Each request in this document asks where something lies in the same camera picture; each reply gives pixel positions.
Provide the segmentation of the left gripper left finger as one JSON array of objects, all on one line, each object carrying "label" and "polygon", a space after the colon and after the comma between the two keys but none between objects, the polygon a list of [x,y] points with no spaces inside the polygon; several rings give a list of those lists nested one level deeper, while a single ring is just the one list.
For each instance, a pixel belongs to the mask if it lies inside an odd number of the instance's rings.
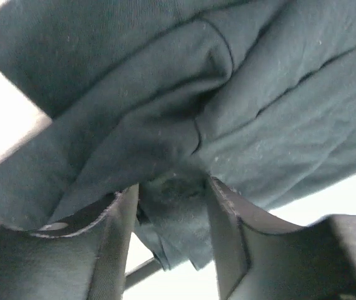
[{"label": "left gripper left finger", "polygon": [[40,231],[0,225],[0,299],[120,299],[138,186]]}]

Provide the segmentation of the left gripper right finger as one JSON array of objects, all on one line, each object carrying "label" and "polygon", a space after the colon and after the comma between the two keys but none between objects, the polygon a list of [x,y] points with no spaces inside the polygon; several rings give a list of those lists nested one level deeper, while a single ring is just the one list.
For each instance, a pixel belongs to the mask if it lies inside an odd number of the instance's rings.
[{"label": "left gripper right finger", "polygon": [[213,177],[207,210],[221,299],[356,299],[356,216],[298,226]]}]

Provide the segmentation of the black t-shirt blue logo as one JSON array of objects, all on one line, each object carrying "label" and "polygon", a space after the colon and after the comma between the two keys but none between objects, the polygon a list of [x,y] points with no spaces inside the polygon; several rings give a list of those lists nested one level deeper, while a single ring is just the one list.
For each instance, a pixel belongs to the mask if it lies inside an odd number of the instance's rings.
[{"label": "black t-shirt blue logo", "polygon": [[202,268],[207,177],[275,209],[356,174],[356,1],[9,1],[0,72],[52,119],[0,163],[14,229],[140,184],[143,242]]}]

